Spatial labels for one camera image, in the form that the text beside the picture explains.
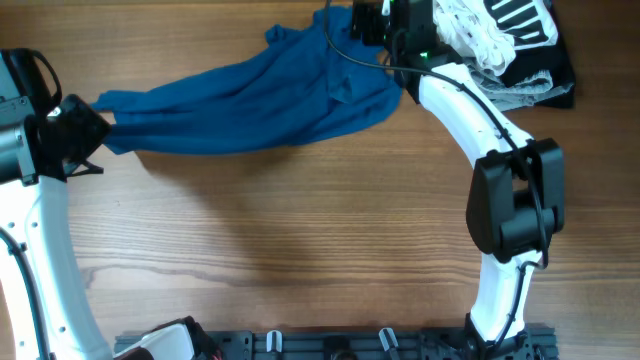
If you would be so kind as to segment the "blue t-shirt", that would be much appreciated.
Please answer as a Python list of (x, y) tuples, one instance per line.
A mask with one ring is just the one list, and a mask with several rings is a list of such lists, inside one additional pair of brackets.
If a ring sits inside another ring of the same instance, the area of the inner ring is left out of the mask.
[(226, 155), (298, 146), (385, 121), (401, 88), (373, 67), (380, 52), (349, 34), (348, 7), (318, 10), (305, 29), (274, 25), (241, 63), (146, 92), (109, 90), (93, 103), (116, 121), (114, 153)]

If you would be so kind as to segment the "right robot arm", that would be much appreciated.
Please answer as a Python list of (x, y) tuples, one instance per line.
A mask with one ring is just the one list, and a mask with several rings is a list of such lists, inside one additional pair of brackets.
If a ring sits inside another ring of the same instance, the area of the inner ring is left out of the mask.
[(477, 297), (461, 330), (424, 336), (424, 355), (543, 358), (523, 313), (564, 225), (564, 158), (555, 141), (505, 116), (548, 94), (550, 74), (528, 75), (515, 89), (501, 78), (518, 51), (557, 42), (550, 12), (541, 1), (357, 1), (351, 35), (387, 50), (397, 84), (439, 119), (473, 169), (466, 224), (482, 255)]

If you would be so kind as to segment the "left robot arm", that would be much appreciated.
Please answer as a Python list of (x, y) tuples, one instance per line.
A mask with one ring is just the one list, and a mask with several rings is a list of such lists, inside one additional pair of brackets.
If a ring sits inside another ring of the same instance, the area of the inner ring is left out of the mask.
[(192, 318), (113, 351), (92, 315), (70, 237), (67, 181), (100, 174), (89, 157), (110, 124), (76, 95), (51, 91), (50, 64), (1, 52), (1, 286), (19, 359), (218, 359)]

